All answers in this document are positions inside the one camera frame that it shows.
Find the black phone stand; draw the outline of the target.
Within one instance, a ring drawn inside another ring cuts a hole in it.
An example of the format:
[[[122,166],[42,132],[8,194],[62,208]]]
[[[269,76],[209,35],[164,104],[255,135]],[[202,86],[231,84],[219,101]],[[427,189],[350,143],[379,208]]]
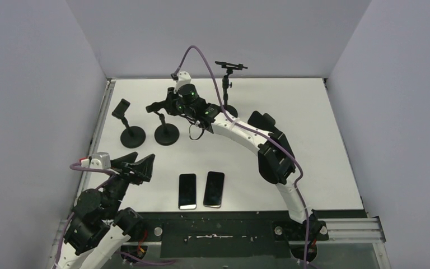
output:
[[[173,145],[180,137],[179,129],[177,126],[167,123],[164,114],[159,111],[155,112],[155,114],[161,122],[154,132],[155,141],[162,146]]]
[[[111,115],[120,120],[125,127],[125,130],[120,135],[121,144],[126,148],[135,149],[145,142],[146,133],[144,129],[139,126],[129,125],[129,122],[125,117],[125,112],[128,110],[129,106],[129,101],[121,99]]]

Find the silver black phone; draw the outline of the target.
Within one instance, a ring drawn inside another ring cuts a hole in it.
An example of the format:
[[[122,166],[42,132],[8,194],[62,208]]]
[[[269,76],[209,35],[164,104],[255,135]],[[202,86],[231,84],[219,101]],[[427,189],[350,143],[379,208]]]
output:
[[[197,207],[197,176],[180,174],[179,176],[179,210],[194,210]]]

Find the magenta edged phone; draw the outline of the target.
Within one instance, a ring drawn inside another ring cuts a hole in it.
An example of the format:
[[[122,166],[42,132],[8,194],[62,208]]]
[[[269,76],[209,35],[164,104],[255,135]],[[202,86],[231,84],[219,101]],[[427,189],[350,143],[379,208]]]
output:
[[[203,206],[220,208],[222,205],[223,187],[225,174],[216,171],[209,171],[205,184]]]

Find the tall phone stand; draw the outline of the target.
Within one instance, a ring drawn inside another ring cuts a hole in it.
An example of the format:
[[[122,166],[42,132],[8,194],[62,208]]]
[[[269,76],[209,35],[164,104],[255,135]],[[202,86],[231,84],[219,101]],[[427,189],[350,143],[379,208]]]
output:
[[[228,111],[231,115],[238,117],[238,111],[232,105],[228,104],[228,89],[232,87],[232,82],[230,82],[230,75],[234,71],[242,71],[248,69],[244,64],[233,64],[223,61],[215,61],[215,64],[226,70],[226,74],[222,78],[222,90],[223,90],[223,108]]]

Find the dark blue phone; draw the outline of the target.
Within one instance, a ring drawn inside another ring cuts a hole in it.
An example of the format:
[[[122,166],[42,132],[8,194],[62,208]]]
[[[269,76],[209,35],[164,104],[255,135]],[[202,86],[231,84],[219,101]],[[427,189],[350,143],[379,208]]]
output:
[[[278,128],[275,126],[275,119],[272,118],[268,113],[261,114],[257,110],[252,112],[247,123],[257,129],[261,129],[271,133],[278,131]]]

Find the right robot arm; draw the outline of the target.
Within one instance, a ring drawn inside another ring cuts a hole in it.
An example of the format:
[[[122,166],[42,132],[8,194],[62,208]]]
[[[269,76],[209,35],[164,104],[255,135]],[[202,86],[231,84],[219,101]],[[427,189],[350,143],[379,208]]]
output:
[[[308,207],[300,190],[303,170],[286,135],[266,116],[255,111],[248,122],[231,115],[221,105],[206,102],[193,84],[168,88],[166,99],[146,106],[148,113],[164,109],[167,114],[185,118],[204,131],[231,139],[258,158],[258,171],[274,184],[288,209],[292,231],[299,239],[315,240],[325,230],[316,212]]]

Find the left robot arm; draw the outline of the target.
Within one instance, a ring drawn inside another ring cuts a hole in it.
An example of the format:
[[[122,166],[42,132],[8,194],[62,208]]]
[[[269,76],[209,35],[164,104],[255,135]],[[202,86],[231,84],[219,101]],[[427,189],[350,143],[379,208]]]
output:
[[[143,217],[121,203],[132,185],[150,182],[155,154],[138,160],[131,152],[111,159],[107,152],[84,157],[70,169],[102,173],[108,179],[80,193],[63,228],[52,268],[101,268],[129,240],[143,240]]]

